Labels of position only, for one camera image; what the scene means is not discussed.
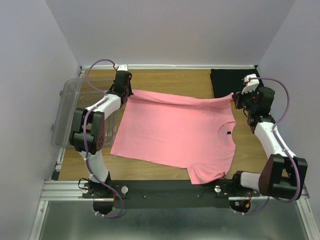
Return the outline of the pink t shirt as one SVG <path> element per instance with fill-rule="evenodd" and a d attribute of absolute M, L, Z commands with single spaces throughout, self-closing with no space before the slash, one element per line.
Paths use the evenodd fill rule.
<path fill-rule="evenodd" d="M 136 90 L 110 153 L 187 170 L 193 185 L 224 177 L 236 145 L 231 95 L 199 99 Z"/>

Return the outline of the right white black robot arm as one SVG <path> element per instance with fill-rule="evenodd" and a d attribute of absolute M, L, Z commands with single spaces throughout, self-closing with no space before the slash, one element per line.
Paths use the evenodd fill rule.
<path fill-rule="evenodd" d="M 261 173 L 238 170 L 232 177 L 230 191 L 241 196 L 248 189 L 284 203 L 298 200 L 303 191 L 307 161 L 297 157 L 284 143 L 277 123 L 270 115 L 275 91 L 265 86 L 245 86 L 232 98 L 236 109 L 247 112 L 247 124 L 259 139 L 268 158 Z"/>

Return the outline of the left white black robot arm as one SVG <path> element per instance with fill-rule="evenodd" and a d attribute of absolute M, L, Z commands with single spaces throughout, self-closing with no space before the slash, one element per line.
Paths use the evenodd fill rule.
<path fill-rule="evenodd" d="M 103 97 L 93 105 L 74 110 L 69 143 L 80 153 L 87 167 L 88 184 L 101 198 L 110 192 L 114 197 L 121 197 L 111 187 L 110 172 L 106 168 L 102 155 L 105 143 L 105 120 L 119 110 L 133 95 L 132 74 L 127 70 L 117 70 L 115 80 L 108 91 L 96 88 Z"/>

